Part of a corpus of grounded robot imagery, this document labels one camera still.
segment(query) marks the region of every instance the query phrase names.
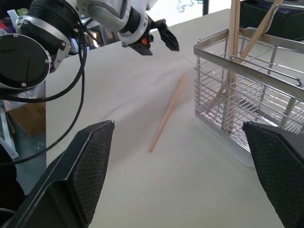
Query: table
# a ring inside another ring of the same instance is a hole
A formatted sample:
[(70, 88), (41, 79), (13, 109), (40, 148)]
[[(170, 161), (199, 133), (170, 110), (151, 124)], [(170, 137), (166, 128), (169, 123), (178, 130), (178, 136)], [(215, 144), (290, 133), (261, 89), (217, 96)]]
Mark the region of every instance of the table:
[[(228, 27), (229, 10), (171, 27), (180, 52), (170, 52), (155, 36), (152, 57), (119, 43), (93, 50), (86, 65), (85, 103), (73, 130), (47, 153), (53, 161), (80, 129), (114, 119), (116, 129), (104, 187), (91, 228), (283, 227), (263, 191), (248, 155), (194, 115), (193, 45)], [(76, 57), (47, 79), (47, 96), (74, 78)], [(158, 124), (181, 75), (188, 82), (153, 153), (148, 153)], [(72, 122), (80, 83), (47, 104), (47, 144)]]

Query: wire basket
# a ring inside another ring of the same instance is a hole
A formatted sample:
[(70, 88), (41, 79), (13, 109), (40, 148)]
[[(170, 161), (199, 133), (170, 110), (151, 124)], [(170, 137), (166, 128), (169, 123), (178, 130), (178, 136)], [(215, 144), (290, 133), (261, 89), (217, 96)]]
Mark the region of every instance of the wire basket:
[[(252, 37), (239, 30), (239, 54)], [(195, 114), (210, 122), (250, 151), (242, 125), (268, 124), (294, 132), (304, 131), (304, 44), (263, 34), (246, 59), (227, 57), (229, 30), (194, 46), (198, 72)], [(231, 74), (237, 80), (231, 82)]]

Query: metal wire basket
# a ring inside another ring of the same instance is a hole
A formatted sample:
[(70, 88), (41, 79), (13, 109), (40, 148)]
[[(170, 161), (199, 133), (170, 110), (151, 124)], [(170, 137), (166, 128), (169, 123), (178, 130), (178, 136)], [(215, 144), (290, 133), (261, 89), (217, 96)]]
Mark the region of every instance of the metal wire basket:
[[(253, 32), (239, 30), (239, 53)], [(228, 59), (228, 34), (228, 29), (223, 30), (199, 40), (194, 46), (198, 71), (196, 116), (210, 122), (248, 151), (242, 131), (244, 121), (303, 132), (304, 44), (263, 34), (246, 59), (237, 56)], [(237, 81), (233, 83), (229, 80), (232, 72), (237, 74)], [(220, 94), (221, 86), (225, 90)]]

